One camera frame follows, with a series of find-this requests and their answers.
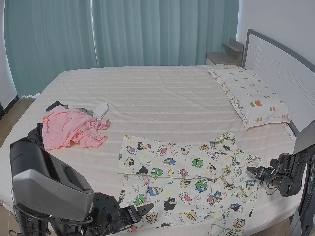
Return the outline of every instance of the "bed sheet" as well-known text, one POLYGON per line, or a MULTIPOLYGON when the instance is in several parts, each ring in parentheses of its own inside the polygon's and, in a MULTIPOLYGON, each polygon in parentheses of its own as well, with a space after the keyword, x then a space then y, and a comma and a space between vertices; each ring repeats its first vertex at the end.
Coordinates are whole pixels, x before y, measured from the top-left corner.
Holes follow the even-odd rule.
MULTIPOLYGON (((241 118, 225 92, 208 72, 210 66, 134 66, 65 71, 57 76, 29 107, 0 149, 0 199, 12 207, 9 146, 27 136, 42 121, 45 109, 59 100, 63 104, 93 109, 107 101, 105 117, 111 126, 100 131, 108 139, 99 148, 69 148, 50 153, 71 165, 88 180, 96 192, 119 198, 122 175, 117 174, 123 135, 152 140, 203 144, 212 137, 234 132, 238 148, 265 159, 293 152, 294 143, 282 124, 266 124, 244 131, 241 118)), ((283 221, 292 215, 301 199, 283 198, 259 192, 259 205, 253 211, 246 235, 283 221)), ((135 235, 206 235, 207 221, 191 225, 148 229, 135 235)))

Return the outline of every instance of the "black cloth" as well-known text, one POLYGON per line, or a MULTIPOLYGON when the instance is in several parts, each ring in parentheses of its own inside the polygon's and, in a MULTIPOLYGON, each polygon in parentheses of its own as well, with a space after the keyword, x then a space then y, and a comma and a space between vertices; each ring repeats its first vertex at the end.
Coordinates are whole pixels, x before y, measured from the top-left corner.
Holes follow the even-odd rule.
POLYGON ((57 106, 68 106, 68 105, 61 104, 60 101, 57 100, 55 103, 51 104, 48 108, 46 108, 46 112, 50 111, 51 109, 57 106))
POLYGON ((44 143, 42 141, 42 123, 38 123, 37 127, 31 130, 27 138, 30 139, 33 143, 37 144, 37 146, 44 148, 44 143))

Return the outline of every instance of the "headboard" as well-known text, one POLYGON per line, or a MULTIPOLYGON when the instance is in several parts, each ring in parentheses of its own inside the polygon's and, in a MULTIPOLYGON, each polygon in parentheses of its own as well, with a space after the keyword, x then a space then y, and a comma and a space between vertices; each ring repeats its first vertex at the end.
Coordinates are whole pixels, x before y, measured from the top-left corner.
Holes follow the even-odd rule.
POLYGON ((258 72, 285 102, 292 114, 289 125, 296 135, 315 120, 315 65, 310 61, 248 29, 242 67, 258 72))

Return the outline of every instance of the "star print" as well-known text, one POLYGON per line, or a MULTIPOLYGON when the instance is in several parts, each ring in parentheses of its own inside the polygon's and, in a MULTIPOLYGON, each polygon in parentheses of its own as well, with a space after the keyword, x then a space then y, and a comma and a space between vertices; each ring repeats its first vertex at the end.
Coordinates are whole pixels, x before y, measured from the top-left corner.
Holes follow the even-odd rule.
POLYGON ((194 199, 198 201, 199 199, 202 199, 202 198, 199 195, 198 196, 195 195, 194 199))

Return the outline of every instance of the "white pillow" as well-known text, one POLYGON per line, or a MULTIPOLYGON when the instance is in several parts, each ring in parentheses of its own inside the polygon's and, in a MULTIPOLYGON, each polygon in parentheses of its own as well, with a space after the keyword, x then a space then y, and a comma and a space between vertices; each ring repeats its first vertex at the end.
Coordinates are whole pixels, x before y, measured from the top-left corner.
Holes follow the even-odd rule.
POLYGON ((218 64, 209 72, 226 92, 245 130, 267 123, 290 122, 286 104, 254 70, 218 64))

